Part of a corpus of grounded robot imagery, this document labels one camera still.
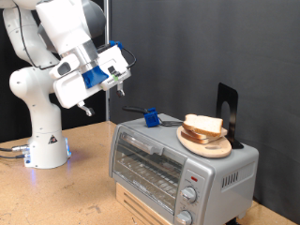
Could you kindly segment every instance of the bread slice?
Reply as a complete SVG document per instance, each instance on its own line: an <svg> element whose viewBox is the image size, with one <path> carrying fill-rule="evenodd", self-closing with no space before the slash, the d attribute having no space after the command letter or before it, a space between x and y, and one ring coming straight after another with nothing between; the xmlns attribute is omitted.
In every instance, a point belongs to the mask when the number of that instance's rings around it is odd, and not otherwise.
<svg viewBox="0 0 300 225"><path fill-rule="evenodd" d="M188 114L182 126L196 133L219 137L221 135L223 120L204 115Z"/></svg>
<svg viewBox="0 0 300 225"><path fill-rule="evenodd" d="M191 130L188 130L188 129L185 129L185 132L189 136L194 137L196 139L200 139L200 140L212 138L211 136L207 136L207 135L204 135L204 134L196 133L195 131L191 131ZM219 137L225 137L226 135L227 135L227 129L222 128L221 135Z"/></svg>
<svg viewBox="0 0 300 225"><path fill-rule="evenodd" d="M190 133L193 133L196 134L197 136L200 136L202 134L197 134L195 133L194 131L190 131L190 130L187 130L187 129L183 129L181 131L181 137L191 141L191 142L194 142L194 143L201 143L201 144L206 144L206 143L210 143L210 142L213 142L221 137L224 137L226 134L227 134L227 130L226 129L222 129L221 130L221 135L219 137L210 137L210 136L206 136L206 135L202 135L203 137L206 137L205 139L199 139L199 138L196 138L194 136L191 136Z"/></svg>

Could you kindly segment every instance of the toaster oven control panel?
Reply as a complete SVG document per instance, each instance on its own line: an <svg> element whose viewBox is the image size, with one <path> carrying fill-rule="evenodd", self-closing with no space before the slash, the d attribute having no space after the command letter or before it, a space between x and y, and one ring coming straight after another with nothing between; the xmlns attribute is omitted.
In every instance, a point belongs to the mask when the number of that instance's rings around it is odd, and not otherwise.
<svg viewBox="0 0 300 225"><path fill-rule="evenodd" d="M197 224L205 179L190 170L185 177L185 187L180 190L180 213L175 217L175 224Z"/></svg>

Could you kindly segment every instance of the tabletop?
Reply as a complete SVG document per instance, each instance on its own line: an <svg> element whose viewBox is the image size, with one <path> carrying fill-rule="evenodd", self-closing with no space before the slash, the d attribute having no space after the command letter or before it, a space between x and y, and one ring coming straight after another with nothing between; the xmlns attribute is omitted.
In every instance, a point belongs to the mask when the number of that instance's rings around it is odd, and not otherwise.
<svg viewBox="0 0 300 225"><path fill-rule="evenodd" d="M114 129L114 123L103 122L64 130L72 157L55 169L25 168L22 159L0 158L0 225L143 225L115 199L115 183L109 176ZM4 142L0 147L26 142ZM295 225L256 202L238 222Z"/></svg>

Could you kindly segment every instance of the wooden plate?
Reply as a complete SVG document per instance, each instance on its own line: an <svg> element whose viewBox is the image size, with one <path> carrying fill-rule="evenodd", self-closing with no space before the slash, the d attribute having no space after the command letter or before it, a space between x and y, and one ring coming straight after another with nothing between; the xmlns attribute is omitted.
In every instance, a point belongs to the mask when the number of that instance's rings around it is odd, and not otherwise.
<svg viewBox="0 0 300 225"><path fill-rule="evenodd" d="M224 158L228 156L232 151L230 142L224 137L207 144L200 144L191 142L181 137L181 131L183 129L183 127L179 127L177 129L177 138L179 139L181 144L183 144L189 151L195 154L206 158Z"/></svg>

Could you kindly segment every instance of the toaster oven handle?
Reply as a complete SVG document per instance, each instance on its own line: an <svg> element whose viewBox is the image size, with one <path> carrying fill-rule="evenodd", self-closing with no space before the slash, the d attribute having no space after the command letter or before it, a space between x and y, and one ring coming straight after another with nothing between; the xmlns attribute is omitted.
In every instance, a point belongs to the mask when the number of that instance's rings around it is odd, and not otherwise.
<svg viewBox="0 0 300 225"><path fill-rule="evenodd" d="M158 154L162 155L163 147L156 147L153 146L153 144L141 142L137 138L134 138L126 133L121 134L121 139L123 139L125 142L130 143L131 145L143 150L144 152L148 153L149 155Z"/></svg>

